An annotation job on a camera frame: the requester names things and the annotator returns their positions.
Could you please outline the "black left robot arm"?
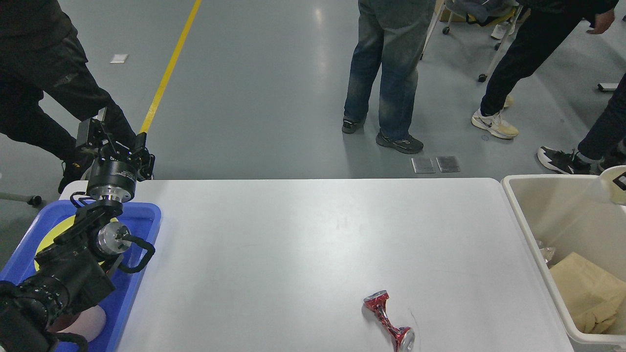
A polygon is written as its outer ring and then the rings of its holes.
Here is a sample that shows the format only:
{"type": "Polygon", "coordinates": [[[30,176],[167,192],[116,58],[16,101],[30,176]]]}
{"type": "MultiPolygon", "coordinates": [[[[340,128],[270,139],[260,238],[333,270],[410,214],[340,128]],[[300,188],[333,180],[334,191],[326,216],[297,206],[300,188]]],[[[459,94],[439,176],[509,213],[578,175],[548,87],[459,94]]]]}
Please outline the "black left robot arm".
{"type": "Polygon", "coordinates": [[[155,156],[139,133],[134,147],[118,142],[103,120],[80,123],[77,147],[94,156],[85,192],[75,192],[73,224],[34,256],[39,270],[22,283],[1,283],[1,348],[5,352],[53,352],[70,342],[80,352],[87,339],[75,333],[50,332],[63,316],[83,312],[114,292],[116,270],[140,272],[155,253],[154,245],[131,234],[113,219],[134,198],[136,183],[150,179],[155,156]]]}

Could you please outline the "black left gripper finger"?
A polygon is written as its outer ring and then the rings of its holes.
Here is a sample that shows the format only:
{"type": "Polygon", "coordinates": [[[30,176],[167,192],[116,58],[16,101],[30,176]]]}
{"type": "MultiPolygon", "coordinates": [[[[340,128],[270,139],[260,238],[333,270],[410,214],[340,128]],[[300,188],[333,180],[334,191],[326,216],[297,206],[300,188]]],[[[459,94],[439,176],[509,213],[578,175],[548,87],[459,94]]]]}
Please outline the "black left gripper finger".
{"type": "Polygon", "coordinates": [[[135,138],[135,145],[128,157],[136,170],[136,180],[151,180],[154,178],[155,156],[150,154],[146,146],[147,133],[141,132],[135,138]]]}
{"type": "Polygon", "coordinates": [[[118,147],[114,135],[105,123],[98,118],[80,122],[76,137],[76,148],[81,153],[90,154],[94,162],[118,160],[118,147]]]}

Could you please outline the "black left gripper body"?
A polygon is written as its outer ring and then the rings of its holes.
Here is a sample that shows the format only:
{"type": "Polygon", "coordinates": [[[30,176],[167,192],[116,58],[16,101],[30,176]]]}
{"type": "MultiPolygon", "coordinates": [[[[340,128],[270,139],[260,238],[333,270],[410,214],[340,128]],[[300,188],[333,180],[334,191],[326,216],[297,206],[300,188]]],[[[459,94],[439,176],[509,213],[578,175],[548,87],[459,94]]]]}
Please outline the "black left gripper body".
{"type": "Polygon", "coordinates": [[[131,163],[98,157],[92,164],[86,194],[96,200],[129,202],[135,196],[137,176],[131,163]]]}

